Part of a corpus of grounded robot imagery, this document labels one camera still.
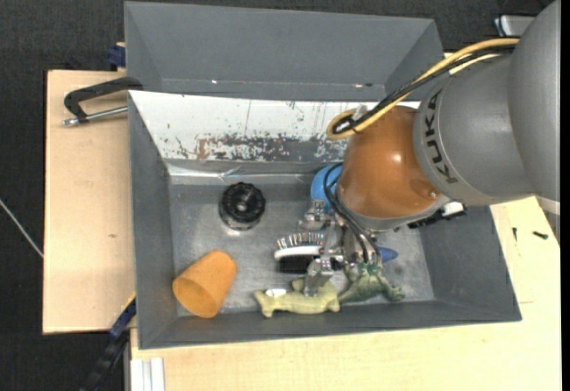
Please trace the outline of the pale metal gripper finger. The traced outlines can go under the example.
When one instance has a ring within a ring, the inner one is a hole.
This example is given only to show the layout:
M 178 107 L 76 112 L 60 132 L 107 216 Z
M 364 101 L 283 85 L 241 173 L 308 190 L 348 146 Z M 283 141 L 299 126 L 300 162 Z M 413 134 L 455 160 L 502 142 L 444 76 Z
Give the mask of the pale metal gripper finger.
M 308 297 L 314 297 L 319 288 L 327 283 L 333 275 L 334 269 L 329 258 L 315 258 L 306 270 L 304 294 Z
M 321 230 L 327 223 L 324 200 L 311 200 L 308 209 L 297 222 L 298 230 Z

